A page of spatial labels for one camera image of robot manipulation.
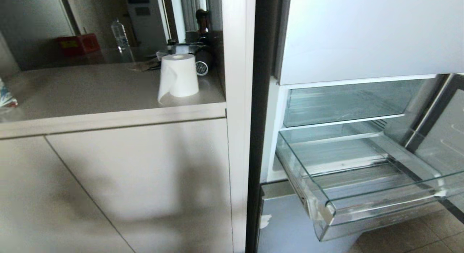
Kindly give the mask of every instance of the glass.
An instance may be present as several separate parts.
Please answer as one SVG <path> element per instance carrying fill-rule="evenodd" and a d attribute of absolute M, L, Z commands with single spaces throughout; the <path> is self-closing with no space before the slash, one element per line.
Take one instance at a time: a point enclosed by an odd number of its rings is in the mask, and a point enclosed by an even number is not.
<path fill-rule="evenodd" d="M 286 127 L 403 114 L 426 79 L 291 89 Z"/>
<path fill-rule="evenodd" d="M 441 172 L 371 121 L 281 131 L 276 154 L 321 241 L 443 209 L 464 192 L 462 163 Z"/>

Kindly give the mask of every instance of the glass drawer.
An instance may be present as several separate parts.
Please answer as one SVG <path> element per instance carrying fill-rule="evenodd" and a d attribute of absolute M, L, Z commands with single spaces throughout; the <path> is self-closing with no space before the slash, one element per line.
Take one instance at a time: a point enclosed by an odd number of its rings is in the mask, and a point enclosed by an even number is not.
<path fill-rule="evenodd" d="M 426 80 L 289 90 L 285 127 L 403 114 Z"/>
<path fill-rule="evenodd" d="M 370 121 L 281 131 L 276 154 L 321 241 L 440 210 L 464 192 L 464 167 L 442 173 Z"/>

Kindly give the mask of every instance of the red box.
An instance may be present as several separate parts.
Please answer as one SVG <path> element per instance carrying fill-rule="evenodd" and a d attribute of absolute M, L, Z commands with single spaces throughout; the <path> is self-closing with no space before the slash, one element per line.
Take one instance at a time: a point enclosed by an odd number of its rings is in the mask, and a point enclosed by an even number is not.
<path fill-rule="evenodd" d="M 80 56 L 100 50 L 95 34 L 57 38 L 65 56 Z"/>

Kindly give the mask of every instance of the paper towel roll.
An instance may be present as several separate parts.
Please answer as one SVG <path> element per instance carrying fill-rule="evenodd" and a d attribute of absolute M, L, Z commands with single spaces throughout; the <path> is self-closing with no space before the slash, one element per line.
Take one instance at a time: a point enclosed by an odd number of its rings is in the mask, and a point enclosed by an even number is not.
<path fill-rule="evenodd" d="M 177 97 L 198 93 L 194 55 L 175 54 L 162 58 L 158 101 L 168 92 Z"/>

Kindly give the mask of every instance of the countertop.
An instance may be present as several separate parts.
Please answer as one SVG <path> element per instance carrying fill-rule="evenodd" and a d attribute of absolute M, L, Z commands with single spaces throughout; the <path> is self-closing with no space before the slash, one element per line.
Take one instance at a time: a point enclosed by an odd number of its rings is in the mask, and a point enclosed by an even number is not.
<path fill-rule="evenodd" d="M 199 92 L 157 101 L 160 71 L 134 63 L 83 65 L 17 73 L 5 80 L 19 106 L 0 115 L 0 138 L 224 117 L 216 73 L 199 76 Z"/>

